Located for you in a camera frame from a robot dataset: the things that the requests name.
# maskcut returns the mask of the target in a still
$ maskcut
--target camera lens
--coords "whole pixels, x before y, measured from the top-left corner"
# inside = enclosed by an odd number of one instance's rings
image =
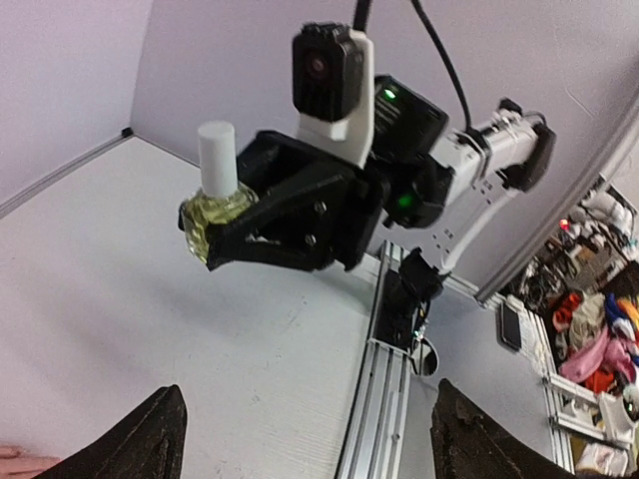
[[[329,67],[326,57],[319,52],[309,52],[306,59],[307,73],[314,80],[325,80]]]

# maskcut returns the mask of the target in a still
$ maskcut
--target green light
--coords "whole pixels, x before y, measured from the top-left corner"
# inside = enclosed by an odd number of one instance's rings
[[[399,197],[397,200],[397,205],[400,208],[410,208],[412,206],[414,198],[412,195],[404,195],[403,197]]]

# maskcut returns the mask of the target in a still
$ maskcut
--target bottle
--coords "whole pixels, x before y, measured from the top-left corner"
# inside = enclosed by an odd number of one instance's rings
[[[182,222],[191,253],[207,263],[209,225],[225,225],[258,202],[256,193],[238,182],[235,129],[209,122],[198,129],[202,187],[182,204]]]

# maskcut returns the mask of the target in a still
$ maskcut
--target white bottle cap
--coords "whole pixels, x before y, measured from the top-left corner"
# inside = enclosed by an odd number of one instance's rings
[[[209,122],[198,129],[202,190],[226,198],[238,189],[236,130],[228,122]]]

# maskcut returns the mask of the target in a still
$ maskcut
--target robotic arm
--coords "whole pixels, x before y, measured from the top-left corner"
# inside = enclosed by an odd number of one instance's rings
[[[233,260],[308,271],[338,261],[350,270],[384,215],[387,228],[432,227],[440,250],[436,264],[416,249],[399,269],[390,302],[414,309],[441,291],[489,220],[541,179],[555,140],[542,116],[533,122],[504,99],[479,129],[443,136],[447,115],[376,77],[373,62],[363,31],[302,28],[293,41],[297,135],[258,132],[238,156],[238,178],[259,201],[229,223],[206,225],[209,270]],[[183,204],[181,230],[185,214]]]

